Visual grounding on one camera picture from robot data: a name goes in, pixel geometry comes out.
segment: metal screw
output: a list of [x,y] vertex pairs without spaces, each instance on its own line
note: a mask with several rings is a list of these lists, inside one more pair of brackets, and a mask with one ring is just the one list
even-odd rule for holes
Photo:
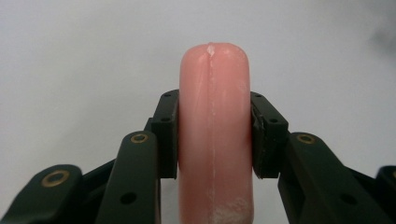
[[52,188],[62,184],[69,176],[70,173],[66,170],[56,170],[46,175],[43,180],[41,180],[41,185],[45,188]]
[[144,143],[149,139],[149,137],[146,134],[139,133],[134,136],[132,136],[131,141],[133,143]]
[[306,143],[306,144],[314,144],[315,143],[315,138],[310,135],[310,134],[299,134],[297,135],[297,139],[302,142],[302,143]]

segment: screw hole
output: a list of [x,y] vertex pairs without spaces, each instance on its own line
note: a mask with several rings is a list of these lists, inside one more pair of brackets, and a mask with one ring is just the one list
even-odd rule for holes
[[134,194],[133,192],[125,193],[120,197],[120,201],[123,204],[131,204],[136,201],[136,194]]
[[133,143],[144,143],[148,139],[149,139],[149,137],[146,134],[139,133],[139,134],[132,136],[131,141]]
[[315,143],[315,138],[308,134],[299,134],[299,135],[297,135],[297,139],[300,142],[306,143],[306,144],[314,144]]
[[62,184],[69,178],[70,173],[66,170],[56,170],[48,175],[46,175],[41,180],[41,186],[45,188],[52,188]]
[[345,193],[343,193],[343,194],[340,195],[340,198],[341,198],[341,200],[342,200],[344,203],[348,203],[348,204],[352,204],[352,205],[355,205],[355,204],[358,203],[358,201],[356,201],[355,197],[353,197],[353,196],[350,195],[350,194],[345,194]]

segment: pink sausage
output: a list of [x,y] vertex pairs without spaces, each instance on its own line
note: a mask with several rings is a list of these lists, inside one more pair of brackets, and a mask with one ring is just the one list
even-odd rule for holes
[[182,59],[178,165],[181,223],[252,223],[248,57],[235,45]]

